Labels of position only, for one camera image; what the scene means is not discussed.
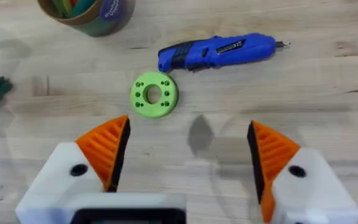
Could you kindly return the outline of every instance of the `wooden table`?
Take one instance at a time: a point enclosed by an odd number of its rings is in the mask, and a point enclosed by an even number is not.
[[[122,192],[187,194],[189,223],[260,223],[246,134],[251,119],[321,150],[358,203],[358,0],[137,0],[119,32],[88,37],[34,0],[0,0],[0,223],[59,142],[129,114]],[[145,119],[132,82],[159,49],[261,32],[292,42],[270,60],[170,73],[172,114]]]

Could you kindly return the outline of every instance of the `cardboard tube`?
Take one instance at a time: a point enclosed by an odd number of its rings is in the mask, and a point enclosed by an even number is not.
[[[94,4],[81,15],[63,19],[59,17],[52,0],[38,0],[40,8],[49,17],[90,36],[107,35],[119,24],[119,20],[108,22],[99,18],[102,2],[103,0],[95,0]]]

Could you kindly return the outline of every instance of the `green 3d printed part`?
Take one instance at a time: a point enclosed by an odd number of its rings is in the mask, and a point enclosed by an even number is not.
[[[156,103],[150,103],[147,97],[148,90],[153,86],[161,89],[161,97]],[[160,118],[174,109],[177,95],[177,86],[169,76],[161,72],[146,72],[138,77],[131,87],[130,99],[139,114]]]

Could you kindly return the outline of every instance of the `green disc with holes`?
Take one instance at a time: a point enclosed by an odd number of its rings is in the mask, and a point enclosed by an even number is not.
[[[154,86],[161,89],[161,97],[158,102],[150,103],[148,90]],[[130,100],[139,114],[148,118],[160,118],[174,109],[177,95],[177,86],[171,77],[161,72],[146,72],[131,87]]]

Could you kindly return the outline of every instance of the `cylindrical container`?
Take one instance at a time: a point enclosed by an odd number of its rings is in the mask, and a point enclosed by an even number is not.
[[[84,13],[68,19],[59,17],[52,0],[38,0],[38,3],[52,19],[94,37],[110,34],[125,14],[124,0],[95,0]]]

